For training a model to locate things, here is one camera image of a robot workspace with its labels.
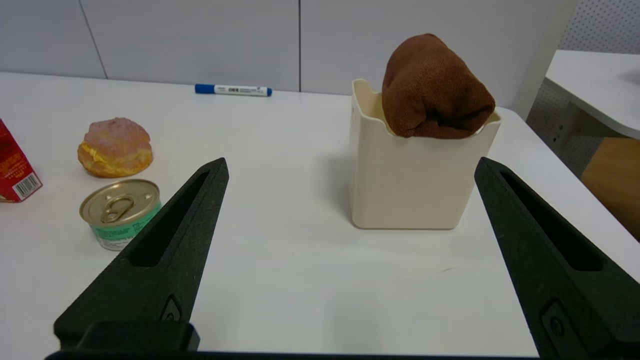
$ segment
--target plastic bin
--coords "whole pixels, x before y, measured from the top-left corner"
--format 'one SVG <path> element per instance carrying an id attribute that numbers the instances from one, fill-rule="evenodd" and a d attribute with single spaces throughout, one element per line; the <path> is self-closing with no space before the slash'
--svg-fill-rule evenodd
<path id="1" fill-rule="evenodd" d="M 354 80 L 349 147 L 353 223 L 364 229 L 452 229 L 474 188 L 474 170 L 500 127 L 493 113 L 471 137 L 403 138 L 385 120 L 380 93 Z"/>

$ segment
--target yellow cream filling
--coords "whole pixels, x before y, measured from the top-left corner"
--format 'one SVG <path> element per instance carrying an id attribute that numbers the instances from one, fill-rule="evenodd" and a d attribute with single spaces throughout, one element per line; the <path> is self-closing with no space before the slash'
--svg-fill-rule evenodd
<path id="1" fill-rule="evenodd" d="M 130 155 L 122 156 L 121 158 L 118 158 L 117 161 L 108 161 L 105 158 L 103 158 L 100 154 L 98 154 L 98 151 L 96 149 L 94 149 L 93 147 L 89 146 L 87 143 L 83 142 L 81 144 L 81 147 L 83 148 L 84 151 L 86 151 L 93 158 L 93 160 L 95 162 L 103 163 L 106 168 L 108 168 L 110 170 L 117 170 L 117 171 L 122 171 L 122 172 L 132 172 L 132 173 L 135 173 L 135 172 L 137 172 L 139 170 L 119 168 L 118 164 L 119 163 L 125 163 L 125 162 L 128 162 L 128 161 L 132 161 L 132 160 L 135 160 L 136 158 L 139 158 L 139 157 L 146 158 L 147 156 L 150 156 L 150 153 L 151 153 L 148 150 L 139 149 L 134 154 L 130 154 Z"/>

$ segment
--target barcode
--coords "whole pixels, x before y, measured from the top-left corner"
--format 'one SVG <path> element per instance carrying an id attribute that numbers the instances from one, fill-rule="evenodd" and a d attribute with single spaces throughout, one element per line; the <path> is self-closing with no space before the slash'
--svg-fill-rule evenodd
<path id="1" fill-rule="evenodd" d="M 36 174 L 30 173 L 29 176 L 22 179 L 21 182 L 17 183 L 13 190 L 20 197 L 20 200 L 26 199 L 27 196 L 31 195 L 34 191 L 36 191 L 42 184 L 38 181 Z"/>

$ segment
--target green can label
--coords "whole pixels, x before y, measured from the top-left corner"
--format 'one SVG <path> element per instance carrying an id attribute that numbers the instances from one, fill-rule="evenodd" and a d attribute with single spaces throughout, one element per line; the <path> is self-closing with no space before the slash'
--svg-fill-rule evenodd
<path id="1" fill-rule="evenodd" d="M 145 225 L 147 225 L 151 219 L 160 211 L 162 205 L 158 202 L 158 205 L 146 214 L 144 217 L 121 226 L 114 227 L 99 227 L 91 225 L 93 233 L 98 238 L 98 242 L 102 247 L 109 250 L 120 251 L 124 249 L 136 235 L 142 231 Z"/>

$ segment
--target blue marker cap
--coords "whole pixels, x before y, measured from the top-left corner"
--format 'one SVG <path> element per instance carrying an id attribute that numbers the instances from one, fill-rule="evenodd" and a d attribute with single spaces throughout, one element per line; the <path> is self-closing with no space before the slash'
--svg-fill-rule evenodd
<path id="1" fill-rule="evenodd" d="M 216 85 L 196 84 L 196 94 L 215 94 L 216 93 L 215 87 Z"/>

